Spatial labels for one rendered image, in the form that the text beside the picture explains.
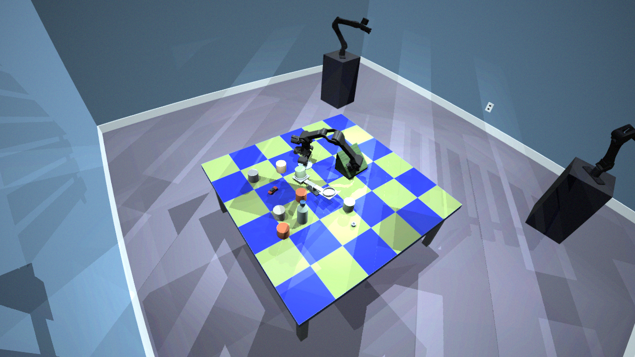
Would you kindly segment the brown cup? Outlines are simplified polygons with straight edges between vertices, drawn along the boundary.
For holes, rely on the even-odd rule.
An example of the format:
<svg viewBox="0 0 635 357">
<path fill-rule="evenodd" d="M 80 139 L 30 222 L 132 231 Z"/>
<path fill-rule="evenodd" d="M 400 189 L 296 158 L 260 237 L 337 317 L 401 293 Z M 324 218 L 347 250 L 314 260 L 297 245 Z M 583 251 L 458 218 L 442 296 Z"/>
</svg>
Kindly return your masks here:
<svg viewBox="0 0 635 357">
<path fill-rule="evenodd" d="M 306 189 L 303 188 L 299 188 L 296 190 L 296 201 L 300 203 L 300 200 L 307 200 L 307 194 L 308 192 L 306 191 Z"/>
</svg>

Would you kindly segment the orange cylinder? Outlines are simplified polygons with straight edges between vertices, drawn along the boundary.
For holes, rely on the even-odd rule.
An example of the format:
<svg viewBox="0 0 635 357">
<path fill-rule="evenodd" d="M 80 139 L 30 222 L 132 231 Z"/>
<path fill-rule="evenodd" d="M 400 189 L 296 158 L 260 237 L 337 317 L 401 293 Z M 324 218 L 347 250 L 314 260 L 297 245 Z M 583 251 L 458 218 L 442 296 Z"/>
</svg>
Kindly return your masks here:
<svg viewBox="0 0 635 357">
<path fill-rule="evenodd" d="M 281 222 L 277 225 L 277 235 L 280 239 L 286 239 L 289 237 L 290 229 L 287 223 Z"/>
</svg>

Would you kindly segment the beige paper cup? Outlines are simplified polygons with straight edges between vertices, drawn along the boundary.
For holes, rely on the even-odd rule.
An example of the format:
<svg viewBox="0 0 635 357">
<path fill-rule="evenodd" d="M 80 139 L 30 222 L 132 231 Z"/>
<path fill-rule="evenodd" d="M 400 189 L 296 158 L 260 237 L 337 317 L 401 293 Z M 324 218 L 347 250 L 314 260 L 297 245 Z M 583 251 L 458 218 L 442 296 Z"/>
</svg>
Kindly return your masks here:
<svg viewBox="0 0 635 357">
<path fill-rule="evenodd" d="M 279 174 L 285 173 L 286 172 L 286 161 L 284 161 L 284 160 L 276 161 L 276 171 Z"/>
</svg>

